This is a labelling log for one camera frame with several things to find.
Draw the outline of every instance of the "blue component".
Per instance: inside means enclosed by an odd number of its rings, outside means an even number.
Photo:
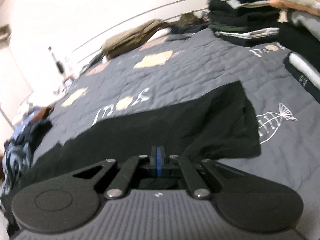
[[[162,156],[161,156],[161,148],[156,148],[156,163],[157,163],[157,177],[161,176],[161,169],[162,169]]]

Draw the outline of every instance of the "bottle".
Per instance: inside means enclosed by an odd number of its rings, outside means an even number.
[[[65,75],[65,70],[64,70],[64,66],[63,66],[62,62],[56,59],[56,57],[53,54],[51,46],[48,48],[48,50],[49,50],[49,52],[51,52],[52,58],[53,58],[56,66],[57,66],[57,69],[58,69],[59,73],[64,76]]]

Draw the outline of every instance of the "gray ribbed surface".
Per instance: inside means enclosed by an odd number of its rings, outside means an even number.
[[[261,236],[226,223],[209,201],[195,200],[184,190],[133,190],[107,202],[100,214],[82,228],[43,236],[22,231],[15,240],[298,240],[294,231]]]

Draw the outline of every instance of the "round pad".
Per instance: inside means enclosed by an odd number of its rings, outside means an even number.
[[[217,196],[217,208],[241,229],[274,233],[297,225],[303,211],[300,196],[292,189],[258,177],[228,179]]]
[[[24,188],[12,201],[18,225],[39,233],[60,233],[85,224],[100,206],[93,186],[72,176]]]
[[[36,197],[36,206],[43,211],[60,211],[72,203],[72,196],[62,190],[48,190]]]

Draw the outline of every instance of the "bed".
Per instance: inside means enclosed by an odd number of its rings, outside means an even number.
[[[147,55],[164,52],[160,65],[139,63]],[[205,29],[185,41],[160,38],[93,66],[57,103],[49,117],[54,127],[36,150],[34,163],[56,143],[65,143],[101,119],[189,101],[240,80],[256,111],[262,154],[220,162],[296,190],[304,212],[294,234],[297,239],[318,240],[320,105],[284,68],[288,53],[277,42],[245,48]],[[79,90],[72,104],[63,105]],[[282,239],[292,239],[290,234]]]

